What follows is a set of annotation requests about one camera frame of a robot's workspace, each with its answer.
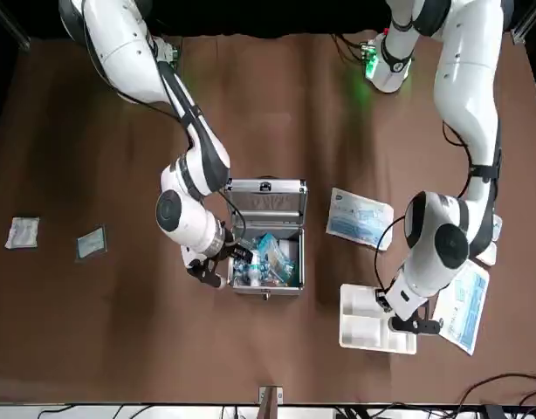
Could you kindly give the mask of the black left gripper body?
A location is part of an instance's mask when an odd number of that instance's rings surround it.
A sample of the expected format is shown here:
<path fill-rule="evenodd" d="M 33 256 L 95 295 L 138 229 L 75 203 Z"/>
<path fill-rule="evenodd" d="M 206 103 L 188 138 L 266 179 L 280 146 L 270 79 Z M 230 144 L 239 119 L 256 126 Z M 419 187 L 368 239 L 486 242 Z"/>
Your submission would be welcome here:
<path fill-rule="evenodd" d="M 412 328 L 415 332 L 425 332 L 427 328 L 428 320 L 428 306 L 419 306 L 412 314 Z"/>

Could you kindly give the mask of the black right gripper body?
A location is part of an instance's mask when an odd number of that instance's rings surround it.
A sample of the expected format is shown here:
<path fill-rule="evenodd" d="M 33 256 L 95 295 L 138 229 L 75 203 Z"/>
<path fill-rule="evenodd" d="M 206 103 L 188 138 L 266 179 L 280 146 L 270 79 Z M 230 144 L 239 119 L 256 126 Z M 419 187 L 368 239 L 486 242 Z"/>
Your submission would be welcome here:
<path fill-rule="evenodd" d="M 233 233 L 230 231 L 225 231 L 223 245 L 218 254 L 218 260 L 222 261 L 230 257 L 236 245 L 237 240 L 235 239 Z"/>

